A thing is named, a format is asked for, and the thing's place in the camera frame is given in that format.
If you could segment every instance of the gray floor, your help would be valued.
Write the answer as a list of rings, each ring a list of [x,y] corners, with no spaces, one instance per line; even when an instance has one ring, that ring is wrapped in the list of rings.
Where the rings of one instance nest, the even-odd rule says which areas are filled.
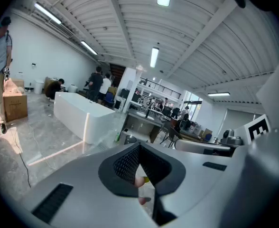
[[[125,115],[114,114],[112,131],[97,143],[83,143],[67,129],[54,115],[53,105],[44,95],[28,95],[28,117],[11,121],[7,124],[6,134],[0,132],[0,190],[19,200],[30,189],[27,170],[22,163],[19,151],[28,168],[29,182],[33,187],[39,181],[53,173],[66,163],[83,154],[94,154],[118,145],[114,141],[122,128]],[[164,138],[161,132],[154,143],[160,143]],[[164,141],[162,146],[168,147],[170,141]],[[137,175],[145,176],[139,167]],[[151,201],[144,205],[150,215],[153,210],[154,188],[146,183],[139,189],[139,195],[150,197]]]

